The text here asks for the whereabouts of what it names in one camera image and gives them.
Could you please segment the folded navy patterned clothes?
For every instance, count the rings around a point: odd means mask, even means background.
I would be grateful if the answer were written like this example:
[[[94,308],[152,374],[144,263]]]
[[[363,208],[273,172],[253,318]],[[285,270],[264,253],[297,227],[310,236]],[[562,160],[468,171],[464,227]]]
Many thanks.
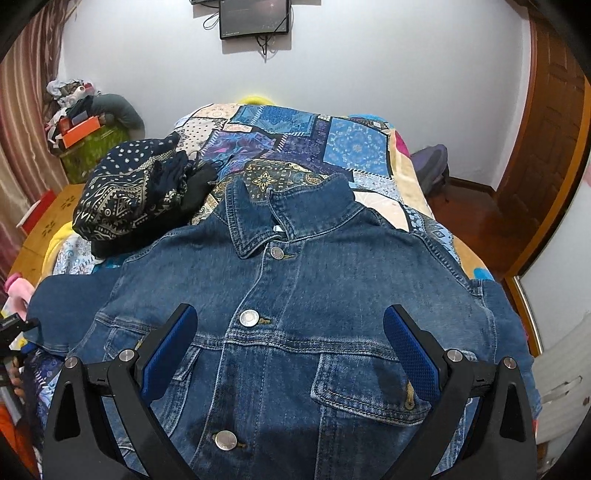
[[[190,223],[218,168],[178,148],[180,136],[123,142],[90,173],[72,227],[105,259],[149,246]]]

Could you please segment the yellow pillow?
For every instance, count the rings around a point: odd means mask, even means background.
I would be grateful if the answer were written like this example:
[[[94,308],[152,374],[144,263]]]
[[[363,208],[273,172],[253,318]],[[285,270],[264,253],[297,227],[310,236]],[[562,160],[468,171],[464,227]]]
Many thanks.
[[[243,105],[257,105],[257,106],[274,106],[276,103],[269,98],[260,95],[246,95],[238,100],[238,104]]]

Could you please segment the wooden bedside table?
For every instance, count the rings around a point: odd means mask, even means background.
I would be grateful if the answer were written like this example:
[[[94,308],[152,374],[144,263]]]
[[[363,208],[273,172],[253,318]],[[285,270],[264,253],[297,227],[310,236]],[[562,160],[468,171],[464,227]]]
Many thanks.
[[[83,190],[83,184],[69,184],[56,194],[56,199],[44,213],[24,243],[9,275],[20,273],[31,284],[41,278],[41,267],[50,239],[57,230],[72,220],[73,210]]]

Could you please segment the wooden door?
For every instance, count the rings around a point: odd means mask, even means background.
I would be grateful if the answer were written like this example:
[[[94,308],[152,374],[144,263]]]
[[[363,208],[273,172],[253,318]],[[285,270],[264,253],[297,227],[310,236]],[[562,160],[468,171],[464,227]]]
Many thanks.
[[[558,228],[584,170],[590,85],[542,14],[530,13],[530,74],[517,140],[496,201],[516,229],[519,255],[501,275],[521,276]]]

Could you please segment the orange box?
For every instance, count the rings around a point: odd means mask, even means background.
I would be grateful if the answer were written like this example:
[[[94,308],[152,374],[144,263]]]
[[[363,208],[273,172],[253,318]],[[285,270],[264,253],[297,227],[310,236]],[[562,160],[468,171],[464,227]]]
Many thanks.
[[[101,125],[98,117],[91,116],[78,125],[73,126],[62,135],[63,145],[66,149],[68,149],[100,128]]]

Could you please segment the grey stuffed pillow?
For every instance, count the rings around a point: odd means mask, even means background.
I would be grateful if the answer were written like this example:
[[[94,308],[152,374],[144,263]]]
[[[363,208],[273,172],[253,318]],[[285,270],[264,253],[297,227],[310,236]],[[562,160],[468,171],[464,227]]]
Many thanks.
[[[117,94],[94,96],[90,106],[90,114],[93,116],[110,114],[128,130],[144,129],[144,122],[134,107],[124,97]]]

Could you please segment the small wall monitor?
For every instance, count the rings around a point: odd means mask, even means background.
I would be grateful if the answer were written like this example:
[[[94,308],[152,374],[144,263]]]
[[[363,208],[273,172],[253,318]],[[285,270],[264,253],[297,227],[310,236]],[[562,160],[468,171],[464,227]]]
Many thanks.
[[[287,34],[288,0],[226,0],[219,2],[219,38]]]

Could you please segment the blue patchwork bed quilt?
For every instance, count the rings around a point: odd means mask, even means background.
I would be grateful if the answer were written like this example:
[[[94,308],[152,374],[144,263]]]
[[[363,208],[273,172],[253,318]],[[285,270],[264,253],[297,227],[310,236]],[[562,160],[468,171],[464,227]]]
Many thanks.
[[[419,424],[429,404],[383,327],[394,304],[443,347],[499,357],[497,284],[468,277],[433,219],[404,207],[390,221],[356,200],[353,179],[387,177],[393,134],[256,105],[204,110],[188,126],[222,177],[211,213],[118,267],[43,280],[30,342],[106,361],[192,306],[197,331],[156,403],[177,430],[303,425],[324,412]]]

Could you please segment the purple backpack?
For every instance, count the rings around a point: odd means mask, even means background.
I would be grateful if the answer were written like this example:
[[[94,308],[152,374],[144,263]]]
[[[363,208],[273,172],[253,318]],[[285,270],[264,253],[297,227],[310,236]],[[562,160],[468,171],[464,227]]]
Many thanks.
[[[443,144],[429,146],[411,155],[419,185],[428,197],[439,192],[450,178],[448,149]]]

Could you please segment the white cabinet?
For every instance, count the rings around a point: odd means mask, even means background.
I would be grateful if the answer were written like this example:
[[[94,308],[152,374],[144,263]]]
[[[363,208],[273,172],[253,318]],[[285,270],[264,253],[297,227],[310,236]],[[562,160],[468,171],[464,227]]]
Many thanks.
[[[536,442],[543,476],[565,453],[590,411],[590,170],[559,227],[519,280],[541,355],[533,372],[541,395]]]

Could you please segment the striped pink curtain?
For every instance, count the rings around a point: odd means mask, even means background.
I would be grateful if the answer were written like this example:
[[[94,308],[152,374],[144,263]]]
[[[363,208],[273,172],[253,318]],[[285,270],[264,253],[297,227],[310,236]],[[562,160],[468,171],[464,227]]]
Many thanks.
[[[1,60],[1,279],[23,245],[19,221],[42,194],[67,178],[46,140],[52,116],[49,81],[57,77],[69,3],[47,2]]]

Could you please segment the red box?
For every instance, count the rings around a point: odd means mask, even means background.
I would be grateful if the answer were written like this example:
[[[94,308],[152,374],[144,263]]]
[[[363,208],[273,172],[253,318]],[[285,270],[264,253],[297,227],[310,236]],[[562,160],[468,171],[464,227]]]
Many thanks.
[[[26,211],[19,220],[16,228],[29,235],[35,225],[39,222],[44,213],[49,209],[56,199],[56,194],[52,190],[47,190],[41,197]]]

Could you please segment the blue denim jacket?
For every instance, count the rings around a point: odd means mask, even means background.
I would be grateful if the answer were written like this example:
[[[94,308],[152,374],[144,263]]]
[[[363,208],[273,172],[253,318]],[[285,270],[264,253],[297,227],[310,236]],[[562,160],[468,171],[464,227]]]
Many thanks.
[[[466,274],[442,225],[411,208],[393,224],[339,175],[260,200],[234,179],[206,219],[119,267],[46,278],[29,340],[108,361],[181,304],[197,311],[197,333],[153,410],[203,479],[381,477],[430,409],[384,332],[394,304],[444,348],[514,358],[541,410],[503,288]]]

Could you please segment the pink plush toy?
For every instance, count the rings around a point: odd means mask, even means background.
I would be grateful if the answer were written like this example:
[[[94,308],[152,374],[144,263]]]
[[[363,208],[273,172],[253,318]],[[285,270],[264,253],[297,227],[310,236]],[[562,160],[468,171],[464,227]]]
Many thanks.
[[[18,314],[21,319],[25,320],[35,287],[20,273],[14,273],[5,281],[4,292],[7,295],[7,300],[3,310],[8,315]]]

